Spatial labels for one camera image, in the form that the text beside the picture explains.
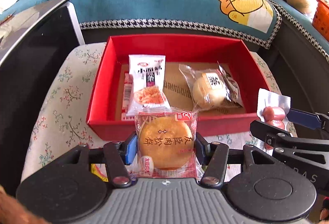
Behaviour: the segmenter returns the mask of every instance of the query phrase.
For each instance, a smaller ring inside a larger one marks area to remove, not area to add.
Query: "vacuum-sealed package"
[[[197,113],[177,108],[136,111],[139,177],[198,178],[194,141]]]
[[[193,70],[188,65],[179,64],[179,70],[189,86],[194,110],[226,107],[225,101],[243,106],[237,82],[220,65],[218,69]]]
[[[133,116],[135,109],[144,107],[170,107],[163,93],[165,63],[164,55],[129,55],[129,74],[133,77],[133,89],[127,116]]]
[[[279,95],[263,88],[258,92],[257,116],[262,122],[287,131],[287,114],[290,110],[290,97]],[[265,144],[266,150],[272,149]]]

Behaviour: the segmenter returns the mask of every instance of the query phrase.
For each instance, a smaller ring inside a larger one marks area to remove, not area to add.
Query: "round bun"
[[[150,156],[158,169],[182,167],[190,159],[193,147],[194,137],[189,126],[173,116],[155,118],[143,126],[139,135],[141,156]]]
[[[203,77],[203,74],[198,78],[192,90],[192,96],[195,103],[202,109],[211,109],[219,107],[226,98],[226,88],[222,83],[222,88],[212,89],[206,82],[207,78]]]

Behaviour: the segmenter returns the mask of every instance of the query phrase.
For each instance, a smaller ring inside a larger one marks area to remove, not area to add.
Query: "black circular joint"
[[[255,191],[266,199],[282,200],[292,193],[292,186],[289,182],[278,178],[261,179],[255,184]]]
[[[16,197],[28,210],[51,223],[79,219],[103,202],[105,183],[79,165],[41,169],[17,189]]]
[[[313,184],[284,165],[251,165],[227,184],[226,195],[251,218],[279,222],[306,216],[316,199]]]

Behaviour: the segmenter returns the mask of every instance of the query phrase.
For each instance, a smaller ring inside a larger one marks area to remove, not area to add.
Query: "floral tablecloth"
[[[91,148],[98,148],[106,143],[86,124],[89,99],[104,47],[105,43],[79,46],[66,58],[47,93],[33,127],[22,180],[76,145],[88,144]],[[280,93],[266,63],[258,54],[251,54],[271,91]],[[288,131],[296,136],[292,124],[288,124]],[[234,149],[242,149],[244,144],[253,144],[264,149],[264,143],[252,137],[249,132],[206,137],[206,140],[220,141]],[[104,174],[104,166],[95,166],[93,169],[100,176]],[[238,173],[239,165],[229,165],[225,180]]]

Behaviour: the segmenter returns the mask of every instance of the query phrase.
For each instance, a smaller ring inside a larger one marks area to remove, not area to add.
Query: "red box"
[[[165,55],[166,62],[228,64],[237,81],[245,114],[200,116],[202,136],[246,132],[259,119],[258,90],[269,89],[266,80],[242,40],[200,35],[144,34],[109,37],[97,72],[87,114],[87,124],[103,140],[125,140],[135,129],[133,121],[116,121],[116,101],[122,64],[129,54]]]

